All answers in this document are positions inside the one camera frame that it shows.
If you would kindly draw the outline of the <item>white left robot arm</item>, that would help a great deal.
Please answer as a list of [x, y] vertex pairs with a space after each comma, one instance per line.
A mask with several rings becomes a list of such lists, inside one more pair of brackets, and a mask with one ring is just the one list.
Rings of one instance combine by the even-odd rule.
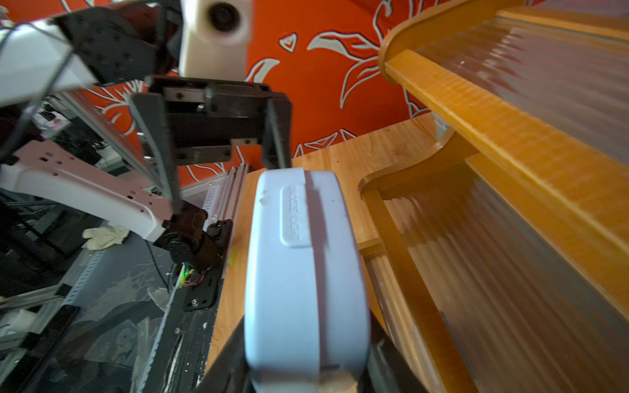
[[[261, 147], [268, 169], [291, 165], [293, 106], [246, 82], [250, 1], [123, 1], [1, 32], [1, 186], [115, 222], [204, 272], [227, 252], [230, 221], [208, 223], [183, 200], [178, 170]], [[157, 187], [100, 170], [106, 129], [82, 88], [145, 80], [130, 93], [139, 150], [121, 148]]]

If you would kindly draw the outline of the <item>blue rounded square clock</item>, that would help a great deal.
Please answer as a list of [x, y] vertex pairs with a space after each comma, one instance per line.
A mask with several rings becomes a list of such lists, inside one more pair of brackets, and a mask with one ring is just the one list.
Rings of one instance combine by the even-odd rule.
[[259, 392], [315, 392], [359, 378], [370, 347], [360, 256], [337, 176], [268, 170], [257, 184], [247, 262], [245, 354]]

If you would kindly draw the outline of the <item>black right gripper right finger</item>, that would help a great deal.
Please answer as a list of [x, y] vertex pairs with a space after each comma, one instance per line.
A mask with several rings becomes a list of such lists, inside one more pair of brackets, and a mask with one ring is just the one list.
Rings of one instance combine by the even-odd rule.
[[428, 392], [374, 314], [371, 314], [370, 352], [366, 369], [360, 376], [360, 391]]

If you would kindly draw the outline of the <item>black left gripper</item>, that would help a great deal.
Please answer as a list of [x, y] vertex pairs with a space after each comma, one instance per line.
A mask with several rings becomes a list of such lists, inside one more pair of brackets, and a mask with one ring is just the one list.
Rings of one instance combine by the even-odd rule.
[[144, 162], [156, 187], [182, 210], [176, 165], [231, 160], [234, 146], [259, 145], [267, 170], [291, 162], [293, 105], [266, 84], [154, 75], [129, 98]]

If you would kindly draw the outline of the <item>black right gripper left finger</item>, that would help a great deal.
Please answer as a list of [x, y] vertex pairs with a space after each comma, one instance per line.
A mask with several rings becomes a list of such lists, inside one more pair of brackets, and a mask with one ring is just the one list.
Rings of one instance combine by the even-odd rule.
[[245, 354], [244, 319], [241, 319], [194, 393], [253, 392]]

